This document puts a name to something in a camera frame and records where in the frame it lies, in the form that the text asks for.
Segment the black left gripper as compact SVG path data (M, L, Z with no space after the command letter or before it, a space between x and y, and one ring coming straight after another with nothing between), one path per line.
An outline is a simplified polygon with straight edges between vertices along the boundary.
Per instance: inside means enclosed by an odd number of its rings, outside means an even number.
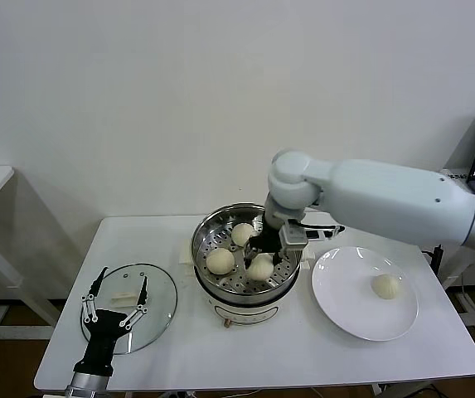
M112 376L112 360L114 348L119 338L124 336L133 325L148 311L148 277L143 276L143 284L139 292L134 310L127 316L125 313L107 309L98 309L95 299L104 280L107 267L92 282L89 292L81 297L82 320L88 323L90 340L83 358L77 362L73 371L96 376Z

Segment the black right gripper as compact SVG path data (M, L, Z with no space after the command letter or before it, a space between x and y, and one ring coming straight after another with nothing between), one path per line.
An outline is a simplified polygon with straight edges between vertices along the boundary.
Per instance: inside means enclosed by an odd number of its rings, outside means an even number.
M247 241L247 246L243 249L245 268L249 268L254 258L263 253L274 254L272 262L276 267L283 262L283 258L278 254L281 247L279 230L264 223L261 232L258 235L252 235Z

